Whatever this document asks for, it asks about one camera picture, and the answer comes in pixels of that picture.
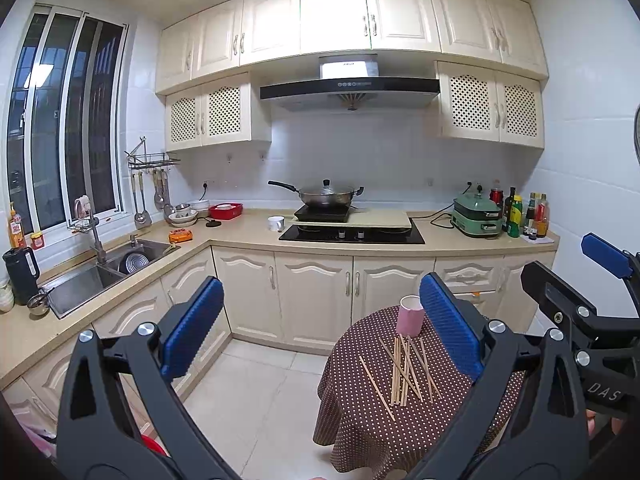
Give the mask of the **person right hand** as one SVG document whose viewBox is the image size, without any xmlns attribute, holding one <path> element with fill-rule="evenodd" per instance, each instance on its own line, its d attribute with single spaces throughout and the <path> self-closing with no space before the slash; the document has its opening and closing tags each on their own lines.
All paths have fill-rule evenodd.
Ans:
<svg viewBox="0 0 640 480">
<path fill-rule="evenodd" d="M 587 428 L 589 439 L 593 439 L 601 430 L 611 422 L 611 417 L 595 411 L 586 411 Z"/>
</svg>

